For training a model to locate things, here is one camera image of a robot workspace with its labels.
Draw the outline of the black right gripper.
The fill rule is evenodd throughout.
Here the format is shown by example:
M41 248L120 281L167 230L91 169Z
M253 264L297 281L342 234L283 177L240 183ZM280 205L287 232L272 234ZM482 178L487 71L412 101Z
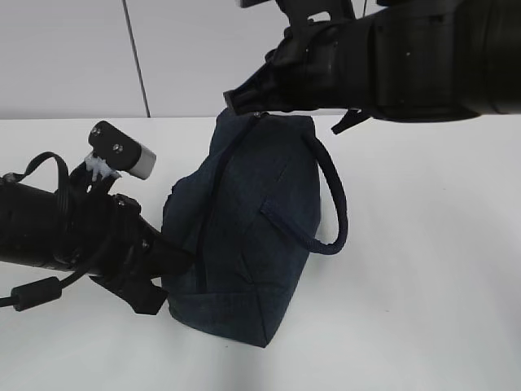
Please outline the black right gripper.
M348 109L375 112L375 22L350 1L279 1L288 27L265 64L223 93L233 114Z

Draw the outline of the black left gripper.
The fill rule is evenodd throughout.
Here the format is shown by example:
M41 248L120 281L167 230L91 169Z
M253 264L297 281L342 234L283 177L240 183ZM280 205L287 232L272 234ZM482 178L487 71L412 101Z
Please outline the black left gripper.
M77 251L72 274L62 289L83 276L126 302L137 314L158 314L167 293L154 278L185 274L195 255L164 240L141 217L140 204L125 195L111 195L116 178L102 178L85 163L70 174L74 210L68 243Z

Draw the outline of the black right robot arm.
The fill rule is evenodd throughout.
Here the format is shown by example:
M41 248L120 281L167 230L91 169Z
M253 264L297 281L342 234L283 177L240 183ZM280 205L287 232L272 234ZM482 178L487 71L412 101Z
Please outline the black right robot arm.
M382 1L356 17L350 1L281 1L289 25L228 108L342 109L341 133L374 118L464 121L520 111L517 1Z

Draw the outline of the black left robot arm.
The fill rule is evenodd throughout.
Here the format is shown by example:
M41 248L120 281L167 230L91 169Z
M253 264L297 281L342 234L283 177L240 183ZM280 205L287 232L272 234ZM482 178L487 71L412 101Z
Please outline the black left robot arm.
M168 293L154 279L186 273L195 256L151 226L136 200L111 194L114 182L91 182L84 167L54 192L2 178L1 260L66 273L12 288L3 307L21 312L58 300L87 276L135 313L158 314Z

